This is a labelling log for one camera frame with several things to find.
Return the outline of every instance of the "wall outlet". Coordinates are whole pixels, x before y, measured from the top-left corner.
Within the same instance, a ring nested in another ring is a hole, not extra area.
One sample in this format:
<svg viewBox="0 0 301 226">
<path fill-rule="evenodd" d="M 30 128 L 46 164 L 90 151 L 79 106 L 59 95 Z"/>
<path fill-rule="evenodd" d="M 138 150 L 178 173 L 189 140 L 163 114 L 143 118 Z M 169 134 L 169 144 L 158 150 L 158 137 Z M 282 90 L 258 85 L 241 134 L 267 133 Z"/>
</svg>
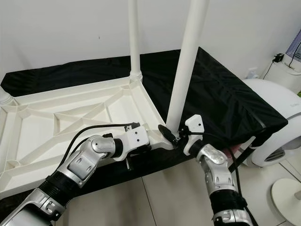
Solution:
<svg viewBox="0 0 301 226">
<path fill-rule="evenodd" d="M 257 79 L 259 77 L 257 74 L 257 69 L 258 69 L 257 67 L 249 68 L 246 73 L 245 78 L 246 79 Z"/>
</svg>

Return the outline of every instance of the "white pole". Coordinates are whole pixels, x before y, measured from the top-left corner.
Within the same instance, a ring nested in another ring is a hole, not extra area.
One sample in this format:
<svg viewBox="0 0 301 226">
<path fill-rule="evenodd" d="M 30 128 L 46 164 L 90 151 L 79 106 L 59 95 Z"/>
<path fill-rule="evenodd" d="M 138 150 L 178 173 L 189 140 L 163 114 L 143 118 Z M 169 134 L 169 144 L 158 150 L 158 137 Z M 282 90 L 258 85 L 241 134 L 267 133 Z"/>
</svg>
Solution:
<svg viewBox="0 0 301 226">
<path fill-rule="evenodd" d="M 140 70 L 140 55 L 139 55 L 137 0 L 128 0 L 128 23 L 129 23 L 130 51 L 131 51 L 130 79 L 135 81 L 135 80 L 140 80 L 142 78 L 142 73 Z"/>
<path fill-rule="evenodd" d="M 11 95 L 0 86 L 0 105 L 8 105 L 13 101 Z"/>
<path fill-rule="evenodd" d="M 179 129 L 208 5 L 209 0 L 191 0 L 190 3 L 179 63 L 175 74 L 173 93 L 166 121 L 166 127 L 174 134 L 176 134 Z"/>
</svg>

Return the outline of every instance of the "power cord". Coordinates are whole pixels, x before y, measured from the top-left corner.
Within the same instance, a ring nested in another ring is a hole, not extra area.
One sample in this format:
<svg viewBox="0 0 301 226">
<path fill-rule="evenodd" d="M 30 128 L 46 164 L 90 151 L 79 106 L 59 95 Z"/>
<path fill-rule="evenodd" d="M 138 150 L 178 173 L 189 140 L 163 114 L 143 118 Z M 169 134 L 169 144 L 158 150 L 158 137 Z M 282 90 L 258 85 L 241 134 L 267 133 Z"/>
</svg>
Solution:
<svg viewBox="0 0 301 226">
<path fill-rule="evenodd" d="M 267 76 L 267 74 L 269 73 L 269 70 L 271 69 L 272 65 L 273 65 L 273 61 L 272 61 L 272 63 L 270 64 L 270 66 L 269 66 L 269 68 L 268 68 L 268 71 L 265 73 L 265 75 L 264 75 L 264 77 L 263 77 L 263 80 L 264 80 L 265 76 Z"/>
<path fill-rule="evenodd" d="M 275 62 L 275 63 L 278 63 L 278 62 L 282 61 L 283 57 L 284 57 L 284 54 L 283 54 L 283 53 L 278 53 L 278 54 L 274 55 L 274 59 L 272 60 L 272 63 L 270 64 L 270 66 L 269 66 L 267 72 L 265 73 L 265 75 L 264 75 L 264 77 L 263 77 L 263 80 L 264 80 L 265 76 L 267 76 L 267 74 L 269 73 L 269 70 L 271 69 L 273 63 L 274 63 L 274 62 Z"/>
<path fill-rule="evenodd" d="M 197 132 L 189 132 L 188 135 L 204 135 L 204 136 L 211 136 L 214 137 L 216 139 L 218 139 L 230 152 L 230 155 L 232 157 L 233 160 L 233 164 L 234 164 L 234 168 L 235 168 L 235 175 L 236 175 L 236 181 L 237 181 L 237 188 L 238 188 L 238 194 L 241 198 L 243 198 L 242 193 L 241 193 L 241 186 L 240 186 L 240 179 L 239 179 L 239 172 L 238 172 L 238 165 L 237 165 L 237 161 L 236 158 L 234 156 L 233 151 L 231 150 L 231 148 L 228 146 L 228 144 L 219 136 L 211 134 L 211 133 L 197 133 Z M 248 214 L 250 215 L 250 218 L 252 220 L 252 223 L 254 226 L 258 226 L 253 214 L 251 213 L 251 211 L 249 210 L 249 208 L 247 206 L 245 206 L 246 211 L 248 212 Z"/>
<path fill-rule="evenodd" d="M 292 62 L 293 62 L 293 59 L 294 59 L 294 57 L 295 57 L 295 55 L 296 55 L 296 53 L 297 53 L 297 50 L 299 49 L 300 45 L 301 45 L 301 41 L 300 41 L 299 45 L 297 46 L 295 52 L 293 53 L 292 60 L 291 60 L 290 64 L 288 65 L 288 67 L 290 67 L 290 68 L 291 68 L 291 64 L 292 64 Z"/>
<path fill-rule="evenodd" d="M 80 134 L 82 134 L 83 132 L 89 130 L 89 129 L 95 129 L 95 128 L 107 128 L 107 127 L 125 127 L 125 126 L 136 126 L 137 123 L 127 123 L 127 124 L 109 124 L 109 125 L 95 125 L 95 126 L 88 126 L 86 128 L 83 128 L 81 131 L 79 131 L 72 139 L 72 141 L 70 142 L 65 155 L 63 156 L 60 164 L 58 165 L 57 169 L 66 161 L 67 156 L 72 148 L 72 145 L 74 144 L 75 140 L 79 137 Z"/>
<path fill-rule="evenodd" d="M 70 153 L 70 155 L 72 155 L 78 148 L 79 148 L 79 146 L 81 146 L 86 140 L 88 140 L 89 138 L 87 137 L 87 138 L 85 138 L 85 139 L 83 139 L 82 141 L 80 141 L 79 142 L 79 144 L 78 145 L 76 145 L 76 147 L 73 149 L 73 151 Z"/>
</svg>

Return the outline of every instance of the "floor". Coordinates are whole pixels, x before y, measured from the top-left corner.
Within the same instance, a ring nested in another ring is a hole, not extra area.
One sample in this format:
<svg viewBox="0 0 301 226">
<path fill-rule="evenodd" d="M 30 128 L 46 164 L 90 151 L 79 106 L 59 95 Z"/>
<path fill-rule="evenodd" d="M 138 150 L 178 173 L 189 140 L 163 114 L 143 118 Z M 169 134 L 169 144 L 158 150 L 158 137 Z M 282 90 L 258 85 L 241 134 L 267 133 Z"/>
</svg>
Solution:
<svg viewBox="0 0 301 226">
<path fill-rule="evenodd" d="M 280 178 L 301 181 L 301 154 L 262 169 L 239 168 L 243 196 L 260 226 L 292 226 L 270 197 Z M 204 173 L 190 160 L 75 198 L 56 226 L 211 226 Z"/>
</svg>

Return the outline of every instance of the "white appliance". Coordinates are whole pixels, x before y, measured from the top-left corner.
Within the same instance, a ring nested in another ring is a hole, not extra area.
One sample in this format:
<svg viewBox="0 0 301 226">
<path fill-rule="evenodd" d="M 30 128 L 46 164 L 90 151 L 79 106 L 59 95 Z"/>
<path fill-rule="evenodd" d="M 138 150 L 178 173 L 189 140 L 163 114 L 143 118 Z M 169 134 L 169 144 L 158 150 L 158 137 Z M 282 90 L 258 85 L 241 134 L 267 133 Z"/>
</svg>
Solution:
<svg viewBox="0 0 301 226">
<path fill-rule="evenodd" d="M 301 72 L 294 71 L 282 62 L 273 63 L 264 79 L 284 86 L 295 94 L 301 91 Z"/>
<path fill-rule="evenodd" d="M 271 81 L 248 79 L 244 83 L 288 120 L 288 125 L 248 157 L 247 165 L 272 165 L 301 151 L 301 98 Z"/>
<path fill-rule="evenodd" d="M 282 178 L 271 189 L 274 205 L 291 224 L 301 226 L 301 183 L 294 179 Z"/>
<path fill-rule="evenodd" d="M 265 71 L 263 79 L 280 84 L 295 94 L 301 91 L 301 30 L 291 43 L 282 62 Z"/>
</svg>

